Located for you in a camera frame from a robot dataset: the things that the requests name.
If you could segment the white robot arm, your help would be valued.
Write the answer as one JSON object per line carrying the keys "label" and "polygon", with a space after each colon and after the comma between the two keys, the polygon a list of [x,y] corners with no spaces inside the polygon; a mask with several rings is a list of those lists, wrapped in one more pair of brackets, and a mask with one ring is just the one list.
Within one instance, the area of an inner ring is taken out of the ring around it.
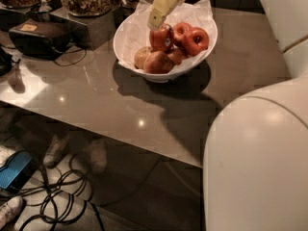
{"label": "white robot arm", "polygon": [[260,0],[291,78],[215,119],[203,158],[206,231],[308,231],[308,0]]}

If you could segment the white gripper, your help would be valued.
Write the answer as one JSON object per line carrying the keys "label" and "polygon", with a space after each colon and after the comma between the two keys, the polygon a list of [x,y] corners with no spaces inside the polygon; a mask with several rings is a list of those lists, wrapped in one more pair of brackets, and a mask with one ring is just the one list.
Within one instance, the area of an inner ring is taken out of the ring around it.
{"label": "white gripper", "polygon": [[158,30],[173,10],[182,5],[185,0],[154,0],[147,20],[150,30]]}

